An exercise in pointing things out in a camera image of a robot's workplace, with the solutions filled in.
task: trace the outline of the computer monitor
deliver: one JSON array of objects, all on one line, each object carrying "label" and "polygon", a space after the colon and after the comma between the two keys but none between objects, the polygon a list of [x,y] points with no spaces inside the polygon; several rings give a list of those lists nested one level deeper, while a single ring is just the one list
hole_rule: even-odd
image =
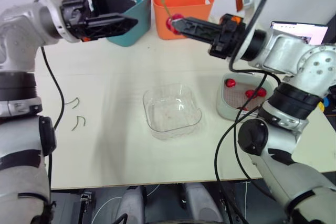
[{"label": "computer monitor", "polygon": [[328,30],[325,25],[272,21],[271,28],[301,37],[307,44],[320,45]]}]

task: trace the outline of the red cherry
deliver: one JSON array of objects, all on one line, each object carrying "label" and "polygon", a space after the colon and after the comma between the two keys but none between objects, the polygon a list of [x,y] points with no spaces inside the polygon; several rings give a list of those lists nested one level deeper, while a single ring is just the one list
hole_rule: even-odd
[{"label": "red cherry", "polygon": [[170,30],[172,27],[172,19],[170,17],[166,20],[166,27],[168,30]]},{"label": "red cherry", "polygon": [[264,88],[260,88],[260,89],[258,90],[258,93],[257,93],[257,95],[258,95],[259,97],[264,97],[264,96],[266,96],[266,94],[267,94],[267,92],[266,92],[266,90],[265,90]]},{"label": "red cherry", "polygon": [[[237,109],[241,109],[241,107],[238,107]],[[242,110],[245,110],[245,111],[247,111],[247,108],[246,107],[243,107],[243,109]]]},{"label": "red cherry", "polygon": [[249,89],[249,90],[246,90],[245,95],[246,95],[247,98],[250,98],[250,97],[252,97],[253,93],[254,93],[254,90]]},{"label": "red cherry", "polygon": [[236,85],[236,81],[234,79],[227,79],[225,81],[225,85],[228,87],[228,88],[232,88]]},{"label": "red cherry", "polygon": [[167,20],[166,20],[166,27],[168,28],[168,30],[172,31],[173,34],[175,35],[180,35],[180,32],[177,31],[175,29],[175,27],[172,25],[172,21],[173,20],[176,20],[176,19],[180,19],[180,18],[184,18],[182,14],[179,14],[179,13],[176,13],[174,14],[172,17],[169,17]]},{"label": "red cherry", "polygon": [[173,20],[175,20],[175,19],[184,18],[184,16],[182,14],[180,14],[180,13],[176,13],[176,14],[173,15],[172,18],[173,18]]}]

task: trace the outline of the transparent bowl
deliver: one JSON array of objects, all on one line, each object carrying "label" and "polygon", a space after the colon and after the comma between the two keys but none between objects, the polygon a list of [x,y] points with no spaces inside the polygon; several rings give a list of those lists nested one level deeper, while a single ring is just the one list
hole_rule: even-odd
[{"label": "transparent bowl", "polygon": [[152,135],[158,139],[189,134],[202,117],[191,90],[182,84],[146,91],[143,106]]}]

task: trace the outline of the white robotic arm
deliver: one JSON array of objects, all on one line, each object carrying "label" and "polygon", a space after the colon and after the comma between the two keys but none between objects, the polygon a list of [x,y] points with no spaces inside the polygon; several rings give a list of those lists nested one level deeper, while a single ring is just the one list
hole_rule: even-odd
[{"label": "white robotic arm", "polygon": [[109,9],[104,0],[44,0],[0,15],[0,222],[45,224],[52,220],[44,157],[56,148],[51,119],[36,93],[39,47],[127,33],[137,20]]},{"label": "white robotic arm", "polygon": [[[253,6],[253,0],[236,2],[238,11]],[[209,43],[209,54],[228,57],[230,64],[243,59],[252,67],[286,74],[257,118],[242,124],[238,144],[292,223],[336,223],[335,185],[291,158],[307,116],[336,84],[336,46],[308,45],[273,29],[255,30],[253,23],[245,27],[242,20],[226,14],[219,25],[195,18],[174,20],[172,25],[186,37]]]}]

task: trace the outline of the white table surface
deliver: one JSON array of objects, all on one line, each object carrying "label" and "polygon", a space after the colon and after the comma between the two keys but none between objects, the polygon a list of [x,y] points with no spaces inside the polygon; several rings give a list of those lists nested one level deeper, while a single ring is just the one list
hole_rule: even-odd
[{"label": "white table surface", "polygon": [[[132,184],[214,180],[214,154],[221,135],[232,121],[216,111],[216,92],[228,62],[207,54],[208,45],[190,39],[161,40],[155,26],[131,47],[105,39],[47,46],[49,64],[66,102],[80,104],[65,113],[56,131],[52,188],[89,188]],[[236,67],[246,67],[240,61]],[[44,116],[56,121],[60,111],[57,89],[40,50],[36,81]],[[182,83],[191,88],[202,120],[198,131],[166,141],[154,138],[144,113],[142,96],[153,86]],[[86,126],[71,129],[76,116]],[[319,109],[309,116],[293,158],[321,172],[336,170],[336,134]],[[249,157],[239,150],[251,177],[260,177]],[[222,144],[222,179],[242,179],[235,160],[233,135]]]}]

